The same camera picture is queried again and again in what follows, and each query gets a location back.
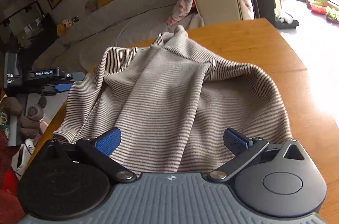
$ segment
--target plush toy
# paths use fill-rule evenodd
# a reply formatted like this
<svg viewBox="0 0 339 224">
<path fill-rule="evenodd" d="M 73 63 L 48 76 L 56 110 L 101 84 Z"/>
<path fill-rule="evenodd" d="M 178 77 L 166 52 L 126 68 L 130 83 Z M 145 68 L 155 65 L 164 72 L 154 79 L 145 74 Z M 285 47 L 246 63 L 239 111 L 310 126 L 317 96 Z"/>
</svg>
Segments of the plush toy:
<svg viewBox="0 0 339 224">
<path fill-rule="evenodd" d="M 79 21 L 80 21 L 79 16 L 74 16 L 74 17 L 72 18 L 72 21 L 73 21 L 73 23 L 79 22 Z"/>
<path fill-rule="evenodd" d="M 62 24 L 66 29 L 69 29 L 70 27 L 72 27 L 73 21 L 70 19 L 65 19 L 64 21 L 62 21 Z"/>
<path fill-rule="evenodd" d="M 62 36 L 66 33 L 67 29 L 66 27 L 64 27 L 64 24 L 59 24 L 57 25 L 57 33 L 58 33 L 58 36 Z"/>
</svg>

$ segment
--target striped shirt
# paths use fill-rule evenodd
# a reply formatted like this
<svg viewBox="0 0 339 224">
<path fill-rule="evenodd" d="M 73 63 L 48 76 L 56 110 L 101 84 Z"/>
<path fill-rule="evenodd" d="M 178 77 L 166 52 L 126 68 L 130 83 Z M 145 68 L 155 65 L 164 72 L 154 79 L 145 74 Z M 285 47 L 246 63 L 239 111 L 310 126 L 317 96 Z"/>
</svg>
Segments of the striped shirt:
<svg viewBox="0 0 339 224">
<path fill-rule="evenodd" d="M 95 71 L 73 84 L 54 134 L 75 143 L 112 127 L 122 140 L 111 158 L 136 173 L 221 166 L 233 157 L 226 127 L 271 143 L 291 137 L 273 80 L 200 46 L 180 25 L 147 48 L 108 48 Z"/>
</svg>

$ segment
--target metal screw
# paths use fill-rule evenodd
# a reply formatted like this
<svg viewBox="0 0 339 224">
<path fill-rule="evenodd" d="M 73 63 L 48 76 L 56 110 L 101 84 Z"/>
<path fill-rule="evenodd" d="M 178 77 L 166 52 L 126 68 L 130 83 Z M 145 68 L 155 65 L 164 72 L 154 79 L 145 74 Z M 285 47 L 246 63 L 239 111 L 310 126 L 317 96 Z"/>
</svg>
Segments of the metal screw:
<svg viewBox="0 0 339 224">
<path fill-rule="evenodd" d="M 225 172 L 223 172 L 223 171 L 217 171 L 217 170 L 215 170 L 215 171 L 212 171 L 212 172 L 210 173 L 210 176 L 211 176 L 213 179 L 216 179 L 216 180 L 222 180 L 222 179 L 224 179 L 224 178 L 227 177 L 227 174 L 226 174 Z"/>
<path fill-rule="evenodd" d="M 129 180 L 129 179 L 132 179 L 134 177 L 134 174 L 131 171 L 124 170 L 124 171 L 118 172 L 117 177 L 120 180 Z"/>
</svg>

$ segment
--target blue part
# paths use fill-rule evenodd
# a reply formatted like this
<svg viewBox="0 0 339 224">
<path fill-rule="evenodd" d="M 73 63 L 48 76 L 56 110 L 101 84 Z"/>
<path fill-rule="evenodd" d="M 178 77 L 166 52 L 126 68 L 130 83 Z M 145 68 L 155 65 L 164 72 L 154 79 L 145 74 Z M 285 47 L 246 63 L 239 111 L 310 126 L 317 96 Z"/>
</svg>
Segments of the blue part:
<svg viewBox="0 0 339 224">
<path fill-rule="evenodd" d="M 94 143 L 94 147 L 106 156 L 110 156 L 113 151 L 117 149 L 120 143 L 121 131 L 119 128 L 114 127 L 99 136 L 98 140 Z"/>
<path fill-rule="evenodd" d="M 59 92 L 66 92 L 69 91 L 72 87 L 72 83 L 67 83 L 67 84 L 58 84 L 55 85 L 55 90 Z"/>
<path fill-rule="evenodd" d="M 247 137 L 244 136 L 244 139 L 239 137 L 240 134 L 236 130 L 227 128 L 224 132 L 224 145 L 235 155 L 239 155 L 247 148 L 250 147 L 249 142 L 246 140 Z"/>
</svg>

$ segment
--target red container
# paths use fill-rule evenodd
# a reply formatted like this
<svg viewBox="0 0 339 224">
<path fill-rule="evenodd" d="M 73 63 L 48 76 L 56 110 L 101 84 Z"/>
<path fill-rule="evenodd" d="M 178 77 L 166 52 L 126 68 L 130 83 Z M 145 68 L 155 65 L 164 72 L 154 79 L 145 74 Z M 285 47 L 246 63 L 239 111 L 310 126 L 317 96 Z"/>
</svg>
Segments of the red container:
<svg viewBox="0 0 339 224">
<path fill-rule="evenodd" d="M 326 14 L 326 7 L 319 5 L 318 2 L 310 2 L 310 6 L 314 13 Z"/>
</svg>

